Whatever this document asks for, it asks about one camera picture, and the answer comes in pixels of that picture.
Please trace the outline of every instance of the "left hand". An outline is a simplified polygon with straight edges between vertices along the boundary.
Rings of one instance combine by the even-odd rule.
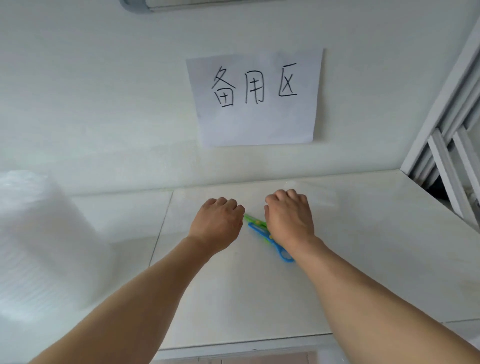
[[[188,236],[201,241],[212,253],[226,249],[239,235],[245,208],[224,197],[211,198],[193,219]]]

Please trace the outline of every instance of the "scissors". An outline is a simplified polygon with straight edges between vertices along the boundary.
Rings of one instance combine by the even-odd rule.
[[[272,239],[272,235],[270,235],[270,232],[267,229],[266,222],[258,220],[253,216],[247,214],[245,214],[243,218],[248,222],[248,227],[250,229],[260,234],[265,239],[265,241],[271,243],[276,248],[276,251],[284,262],[295,262],[295,260],[290,256],[290,254],[282,246],[278,245],[275,240]]]

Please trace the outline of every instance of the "finger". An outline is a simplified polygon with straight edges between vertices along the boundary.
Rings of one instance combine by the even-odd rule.
[[[223,205],[226,204],[226,203],[227,203],[227,199],[224,198],[224,197],[219,198],[219,199],[215,202],[215,204],[216,204],[216,205],[219,205],[219,206],[223,206]]]
[[[267,197],[265,197],[265,202],[268,204],[272,203],[273,201],[278,201],[278,197],[274,194],[269,194]]]
[[[209,199],[203,204],[203,206],[204,206],[204,207],[208,207],[208,206],[213,205],[215,202],[216,202],[216,198],[209,198]]]
[[[299,201],[299,196],[297,195],[297,191],[295,190],[288,190],[287,191],[287,196],[290,197],[292,200]]]
[[[237,207],[237,201],[231,198],[227,201],[225,207],[234,210]]]
[[[275,196],[279,199],[279,201],[284,201],[287,198],[287,193],[285,190],[277,190],[274,193]]]
[[[239,214],[243,218],[243,215],[245,215],[245,208],[242,205],[237,205],[234,212]]]
[[[265,221],[268,225],[268,222],[270,220],[270,208],[268,207],[268,205],[264,206],[264,210],[265,210]]]
[[[304,194],[300,194],[300,195],[299,195],[299,199],[300,199],[301,202],[303,202],[304,204],[308,205],[307,196],[305,196]]]

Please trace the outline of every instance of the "paper sign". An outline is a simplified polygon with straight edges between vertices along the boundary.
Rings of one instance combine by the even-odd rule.
[[[309,143],[322,51],[187,60],[204,146]]]

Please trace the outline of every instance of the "forearm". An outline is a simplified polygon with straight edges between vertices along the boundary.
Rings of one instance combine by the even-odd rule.
[[[183,292],[212,253],[186,238],[31,363],[150,363]]]
[[[314,283],[333,333],[354,364],[480,363],[479,352],[329,250],[294,258]]]

